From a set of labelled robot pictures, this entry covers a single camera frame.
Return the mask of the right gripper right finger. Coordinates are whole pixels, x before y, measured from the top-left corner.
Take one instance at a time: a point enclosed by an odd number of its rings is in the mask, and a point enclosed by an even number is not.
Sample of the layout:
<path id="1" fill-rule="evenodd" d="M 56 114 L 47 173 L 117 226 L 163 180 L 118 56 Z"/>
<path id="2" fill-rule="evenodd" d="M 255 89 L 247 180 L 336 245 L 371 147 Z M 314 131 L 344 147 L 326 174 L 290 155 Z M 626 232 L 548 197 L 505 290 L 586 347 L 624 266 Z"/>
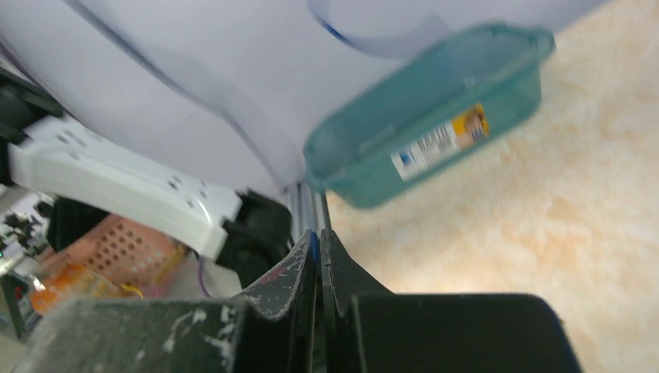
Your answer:
<path id="1" fill-rule="evenodd" d="M 330 372 L 579 372 L 563 324 L 524 293 L 395 294 L 319 237 Z"/>

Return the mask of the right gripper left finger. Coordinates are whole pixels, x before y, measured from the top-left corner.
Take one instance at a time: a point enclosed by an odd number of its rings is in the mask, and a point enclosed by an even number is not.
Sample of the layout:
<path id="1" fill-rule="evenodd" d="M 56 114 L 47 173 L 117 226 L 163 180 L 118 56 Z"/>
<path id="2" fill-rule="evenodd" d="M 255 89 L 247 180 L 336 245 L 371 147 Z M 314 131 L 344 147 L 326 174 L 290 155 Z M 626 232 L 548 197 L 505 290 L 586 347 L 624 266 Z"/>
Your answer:
<path id="1" fill-rule="evenodd" d="M 305 232 L 231 298 L 87 298 L 39 323 L 17 372 L 290 372 L 300 361 L 314 288 Z"/>

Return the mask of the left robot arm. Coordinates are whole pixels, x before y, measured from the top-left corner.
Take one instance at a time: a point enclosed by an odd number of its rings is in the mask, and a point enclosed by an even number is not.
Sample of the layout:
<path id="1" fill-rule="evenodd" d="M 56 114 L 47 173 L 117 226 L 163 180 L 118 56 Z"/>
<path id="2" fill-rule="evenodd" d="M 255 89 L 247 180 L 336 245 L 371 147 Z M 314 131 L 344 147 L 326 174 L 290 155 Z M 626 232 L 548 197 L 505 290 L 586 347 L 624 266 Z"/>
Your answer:
<path id="1" fill-rule="evenodd" d="M 289 252 L 291 212 L 254 191 L 187 176 L 67 116 L 44 90 L 1 72 L 1 182 L 118 214 L 162 232 L 247 286 Z"/>

